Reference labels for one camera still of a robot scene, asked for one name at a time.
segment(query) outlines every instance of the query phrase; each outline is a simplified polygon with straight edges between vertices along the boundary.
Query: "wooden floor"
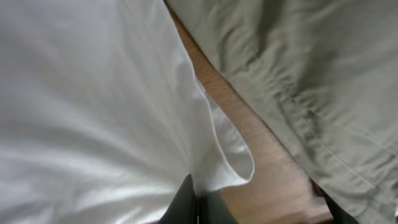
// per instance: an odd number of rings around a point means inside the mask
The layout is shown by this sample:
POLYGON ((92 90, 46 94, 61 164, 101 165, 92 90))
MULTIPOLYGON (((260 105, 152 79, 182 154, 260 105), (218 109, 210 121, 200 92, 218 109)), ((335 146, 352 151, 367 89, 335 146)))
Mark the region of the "wooden floor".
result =
POLYGON ((173 15, 195 73, 206 91, 235 124, 247 142, 256 170, 250 183, 221 190, 240 223, 321 223, 331 220, 322 198, 312 193, 302 169, 278 143, 267 126, 215 71, 173 15))

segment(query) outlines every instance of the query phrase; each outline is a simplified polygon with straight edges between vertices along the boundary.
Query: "wooden surface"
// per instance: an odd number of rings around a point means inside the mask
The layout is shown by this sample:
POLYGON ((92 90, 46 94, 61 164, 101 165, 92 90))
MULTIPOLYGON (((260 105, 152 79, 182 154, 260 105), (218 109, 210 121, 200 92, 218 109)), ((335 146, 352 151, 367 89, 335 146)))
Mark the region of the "wooden surface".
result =
POLYGON ((267 126, 218 74, 173 15, 195 73, 247 142, 256 170, 252 181, 221 190, 240 223, 320 223, 331 215, 322 198, 314 196, 308 177, 288 155, 267 126))

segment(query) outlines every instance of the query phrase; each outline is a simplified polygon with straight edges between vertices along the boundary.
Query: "beige fabric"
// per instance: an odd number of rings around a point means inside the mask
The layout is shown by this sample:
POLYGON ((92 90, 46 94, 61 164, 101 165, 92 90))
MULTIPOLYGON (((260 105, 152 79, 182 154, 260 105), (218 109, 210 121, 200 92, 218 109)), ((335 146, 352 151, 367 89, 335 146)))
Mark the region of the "beige fabric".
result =
POLYGON ((168 0, 215 68, 360 223, 398 203, 398 2, 168 0))

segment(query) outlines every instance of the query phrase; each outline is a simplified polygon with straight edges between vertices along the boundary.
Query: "white fabric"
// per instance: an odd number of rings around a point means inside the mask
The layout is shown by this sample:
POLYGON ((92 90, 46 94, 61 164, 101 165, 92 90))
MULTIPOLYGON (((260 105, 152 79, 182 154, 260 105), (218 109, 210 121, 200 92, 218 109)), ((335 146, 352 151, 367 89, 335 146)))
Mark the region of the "white fabric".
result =
POLYGON ((254 165, 161 0, 0 1, 0 223, 148 223, 254 165))

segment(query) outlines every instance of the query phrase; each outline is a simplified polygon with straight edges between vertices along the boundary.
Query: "wrinkled fabric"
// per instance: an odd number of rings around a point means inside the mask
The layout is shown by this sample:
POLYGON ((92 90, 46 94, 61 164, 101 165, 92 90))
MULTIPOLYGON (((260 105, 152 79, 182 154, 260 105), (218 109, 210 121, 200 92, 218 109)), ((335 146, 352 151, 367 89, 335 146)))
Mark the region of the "wrinkled fabric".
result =
POLYGON ((398 2, 167 0, 213 66, 360 223, 398 204, 398 2))
POLYGON ((150 223, 248 182, 163 1, 0 1, 0 223, 150 223))

